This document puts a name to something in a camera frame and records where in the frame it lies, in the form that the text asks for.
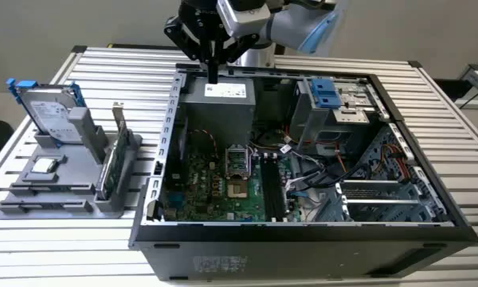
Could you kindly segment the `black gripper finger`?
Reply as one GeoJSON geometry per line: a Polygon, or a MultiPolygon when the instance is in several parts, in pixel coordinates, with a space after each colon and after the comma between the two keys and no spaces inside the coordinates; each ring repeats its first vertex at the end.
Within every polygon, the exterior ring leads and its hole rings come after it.
{"type": "Polygon", "coordinates": [[[206,35],[198,35],[195,42],[186,31],[178,16],[171,16],[165,23],[163,33],[190,60],[197,60],[207,73],[207,83],[214,83],[214,60],[211,42],[206,35]]]}
{"type": "Polygon", "coordinates": [[[217,84],[219,66],[233,63],[258,41],[258,34],[249,34],[238,37],[229,46],[225,41],[231,37],[226,33],[217,36],[213,52],[213,83],[217,84]]]}

